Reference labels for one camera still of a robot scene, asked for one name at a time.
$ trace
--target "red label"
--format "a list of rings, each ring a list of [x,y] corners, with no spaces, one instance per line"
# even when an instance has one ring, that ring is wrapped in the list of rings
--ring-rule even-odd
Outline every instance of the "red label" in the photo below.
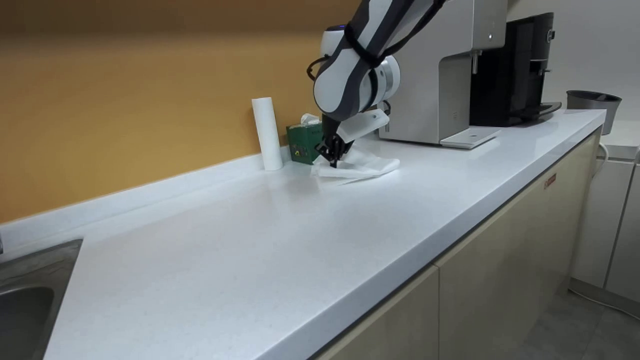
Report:
[[[551,186],[551,184],[553,184],[556,181],[556,175],[557,174],[551,175],[551,177],[548,178],[547,181],[545,181],[545,189]]]

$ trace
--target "paper towel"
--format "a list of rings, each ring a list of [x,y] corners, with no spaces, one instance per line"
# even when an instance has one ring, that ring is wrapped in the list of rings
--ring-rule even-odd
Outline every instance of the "paper towel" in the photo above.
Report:
[[[337,168],[331,167],[325,158],[318,156],[311,166],[311,175],[320,178],[323,184],[340,185],[382,176],[399,166],[400,160],[379,158],[354,143],[338,161]]]
[[[258,130],[258,141],[260,142],[264,170],[278,170],[283,165],[276,116],[273,113],[271,98],[252,99],[251,103],[253,104],[253,117],[255,118],[255,127]]]

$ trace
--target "floor tile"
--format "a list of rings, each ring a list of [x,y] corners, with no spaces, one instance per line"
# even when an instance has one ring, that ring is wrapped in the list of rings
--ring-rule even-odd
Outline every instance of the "floor tile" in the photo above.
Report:
[[[572,293],[557,295],[515,360],[581,360],[605,308]]]
[[[607,309],[582,360],[640,359],[640,321]]]

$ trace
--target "white wall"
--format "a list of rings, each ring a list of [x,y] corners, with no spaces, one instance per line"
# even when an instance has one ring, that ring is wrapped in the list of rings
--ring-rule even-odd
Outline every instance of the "white wall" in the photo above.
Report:
[[[508,19],[554,12],[544,101],[566,91],[622,97],[616,119],[640,120],[640,0],[509,0]]]

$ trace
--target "green tissue box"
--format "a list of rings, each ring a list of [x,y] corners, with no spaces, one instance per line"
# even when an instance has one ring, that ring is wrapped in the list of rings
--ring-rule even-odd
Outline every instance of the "green tissue box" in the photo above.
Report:
[[[316,145],[322,141],[322,123],[287,127],[291,159],[298,163],[313,164],[320,155]]]

